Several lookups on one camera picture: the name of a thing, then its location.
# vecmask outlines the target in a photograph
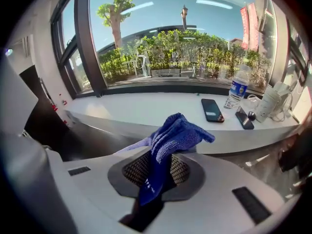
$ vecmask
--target blue cloth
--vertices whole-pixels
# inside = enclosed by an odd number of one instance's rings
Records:
[[[141,146],[151,146],[150,174],[139,191],[139,203],[145,205],[155,199],[167,178],[167,158],[176,150],[188,150],[202,140],[213,142],[215,137],[202,128],[189,123],[183,114],[169,116],[162,127],[136,144],[120,152]]]

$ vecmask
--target red banner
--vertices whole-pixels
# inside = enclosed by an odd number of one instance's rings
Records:
[[[258,50],[258,18],[257,12],[255,10],[254,3],[248,5],[248,14],[249,14],[249,27],[250,27],[250,39],[249,39],[249,49]]]
[[[248,49],[248,42],[249,42],[249,20],[248,20],[248,13],[247,8],[241,8],[240,13],[243,19],[243,27],[244,27],[244,37],[242,42],[242,48]]]

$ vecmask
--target sky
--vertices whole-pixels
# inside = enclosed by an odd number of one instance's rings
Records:
[[[196,0],[133,0],[135,5],[153,2],[152,6],[131,12],[130,17],[121,23],[121,36],[155,27],[181,25],[183,5],[188,8],[187,25],[196,25],[209,35],[216,35],[226,40],[243,38],[243,24],[240,9],[242,1],[254,0],[213,0],[233,7],[222,7],[196,3]],[[90,21],[96,50],[114,42],[111,27],[104,26],[103,19],[97,15],[98,7],[113,0],[90,0]],[[75,35],[74,0],[71,0],[63,11],[63,33],[65,43]]]

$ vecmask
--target tree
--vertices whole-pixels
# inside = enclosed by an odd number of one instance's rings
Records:
[[[97,15],[104,19],[103,25],[112,28],[115,46],[121,47],[121,32],[120,23],[130,16],[130,13],[121,14],[123,11],[134,7],[132,0],[113,0],[113,4],[102,4],[98,10]]]

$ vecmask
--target bottle label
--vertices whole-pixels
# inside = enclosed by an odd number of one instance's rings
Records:
[[[231,86],[230,91],[232,94],[242,97],[246,93],[247,87],[248,86],[246,85],[242,85],[240,83],[237,83],[236,81],[232,81],[232,86]]]

